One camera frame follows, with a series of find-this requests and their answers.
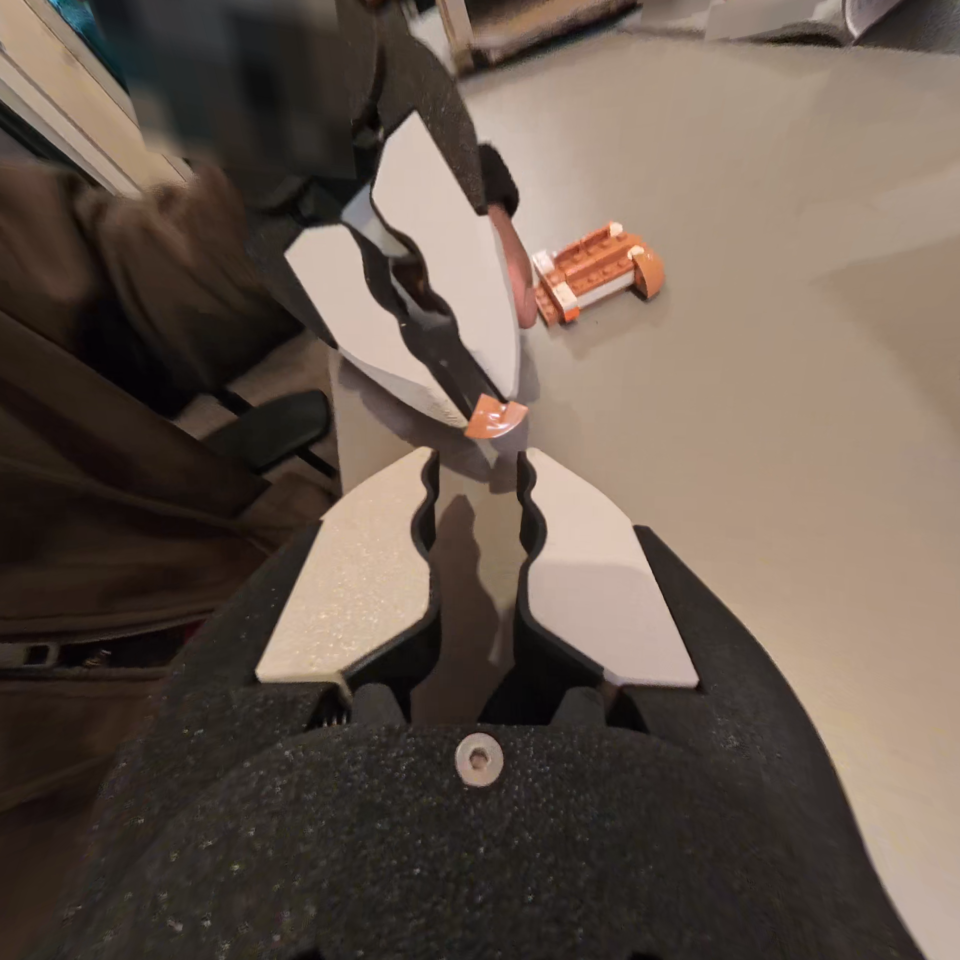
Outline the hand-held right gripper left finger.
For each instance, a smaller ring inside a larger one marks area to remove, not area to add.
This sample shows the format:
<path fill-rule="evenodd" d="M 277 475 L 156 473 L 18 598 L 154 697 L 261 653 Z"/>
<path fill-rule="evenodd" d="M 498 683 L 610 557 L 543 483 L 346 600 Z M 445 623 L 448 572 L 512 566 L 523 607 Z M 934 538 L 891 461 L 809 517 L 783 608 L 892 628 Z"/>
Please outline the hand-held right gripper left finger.
<path fill-rule="evenodd" d="M 369 683 L 407 695 L 440 652 L 436 537 L 439 454 L 419 447 L 329 510 L 255 667 L 263 685 Z"/>

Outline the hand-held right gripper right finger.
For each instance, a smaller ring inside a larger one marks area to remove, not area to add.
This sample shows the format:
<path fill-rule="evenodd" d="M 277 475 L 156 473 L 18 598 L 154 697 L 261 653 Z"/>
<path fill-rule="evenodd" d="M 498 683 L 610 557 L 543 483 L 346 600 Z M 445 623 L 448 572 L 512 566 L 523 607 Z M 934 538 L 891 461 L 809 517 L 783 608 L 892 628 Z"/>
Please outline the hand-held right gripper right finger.
<path fill-rule="evenodd" d="M 517 612 L 576 677 L 618 688 L 700 682 L 629 516 L 543 450 L 518 456 L 527 560 Z"/>

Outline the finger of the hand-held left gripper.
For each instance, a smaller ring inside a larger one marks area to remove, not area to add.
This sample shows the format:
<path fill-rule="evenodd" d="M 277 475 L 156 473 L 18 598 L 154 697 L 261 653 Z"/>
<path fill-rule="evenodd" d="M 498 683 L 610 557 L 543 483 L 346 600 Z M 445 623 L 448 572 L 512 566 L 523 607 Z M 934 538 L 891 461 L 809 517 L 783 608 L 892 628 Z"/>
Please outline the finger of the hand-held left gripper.
<path fill-rule="evenodd" d="M 466 429 L 481 396 L 453 319 L 419 303 L 395 268 L 418 266 L 380 221 L 363 188 L 345 220 L 304 229 L 284 257 L 336 350 L 395 398 Z"/>
<path fill-rule="evenodd" d="M 385 228 L 419 254 L 428 289 L 450 309 L 463 346 L 499 395 L 513 400 L 520 327 L 498 232 L 472 206 L 418 111 L 387 137 L 370 200 Z"/>

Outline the orange-brown lego assembly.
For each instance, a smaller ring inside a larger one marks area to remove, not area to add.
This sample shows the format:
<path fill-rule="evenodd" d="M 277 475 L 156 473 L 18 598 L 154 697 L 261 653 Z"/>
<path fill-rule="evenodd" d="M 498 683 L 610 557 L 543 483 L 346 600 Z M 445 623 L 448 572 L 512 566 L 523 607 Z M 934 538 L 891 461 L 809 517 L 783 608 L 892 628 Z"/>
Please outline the orange-brown lego assembly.
<path fill-rule="evenodd" d="M 549 328 L 572 324 L 589 307 L 630 289 L 651 300 L 666 281 L 663 259 L 617 221 L 562 248 L 537 251 L 531 265 L 537 312 Z"/>

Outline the brown rounded lego brick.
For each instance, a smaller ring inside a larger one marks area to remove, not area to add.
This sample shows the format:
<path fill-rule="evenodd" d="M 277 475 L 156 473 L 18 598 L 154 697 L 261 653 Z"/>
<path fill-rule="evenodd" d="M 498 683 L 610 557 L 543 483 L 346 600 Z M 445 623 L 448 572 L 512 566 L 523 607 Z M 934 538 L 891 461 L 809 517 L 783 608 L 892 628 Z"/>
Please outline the brown rounded lego brick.
<path fill-rule="evenodd" d="M 482 393 L 463 431 L 466 438 L 492 441 L 517 429 L 528 415 L 527 406 L 510 400 L 501 402 Z"/>

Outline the person's left hand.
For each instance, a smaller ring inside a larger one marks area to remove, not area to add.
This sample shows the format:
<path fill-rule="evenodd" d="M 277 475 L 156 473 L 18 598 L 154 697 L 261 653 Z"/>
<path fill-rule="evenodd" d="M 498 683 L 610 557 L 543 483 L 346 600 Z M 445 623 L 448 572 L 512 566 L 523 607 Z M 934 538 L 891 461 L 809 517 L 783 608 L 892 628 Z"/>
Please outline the person's left hand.
<path fill-rule="evenodd" d="M 506 258 L 518 326 L 529 330 L 536 325 L 539 312 L 530 258 L 504 206 L 490 203 L 487 216 L 496 228 Z"/>

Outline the dark printed cardboard box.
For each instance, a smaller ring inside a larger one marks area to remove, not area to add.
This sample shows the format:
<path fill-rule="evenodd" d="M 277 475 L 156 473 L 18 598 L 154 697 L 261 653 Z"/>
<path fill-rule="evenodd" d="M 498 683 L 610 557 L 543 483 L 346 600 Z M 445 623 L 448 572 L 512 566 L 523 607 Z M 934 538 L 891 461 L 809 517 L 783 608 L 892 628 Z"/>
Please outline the dark printed cardboard box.
<path fill-rule="evenodd" d="M 639 1 L 436 1 L 455 72 L 499 66 L 596 24 L 623 17 Z"/>

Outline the person's brown jacket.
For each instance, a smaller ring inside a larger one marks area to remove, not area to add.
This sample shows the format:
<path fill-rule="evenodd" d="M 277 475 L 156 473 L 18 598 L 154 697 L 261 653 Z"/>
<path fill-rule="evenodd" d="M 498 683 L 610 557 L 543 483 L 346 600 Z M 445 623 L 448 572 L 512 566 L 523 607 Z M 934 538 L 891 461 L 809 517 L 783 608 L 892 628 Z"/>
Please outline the person's brown jacket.
<path fill-rule="evenodd" d="M 303 333 L 248 237 L 218 169 L 2 163 L 2 815 L 96 789 L 161 657 L 333 504 L 175 422 Z"/>

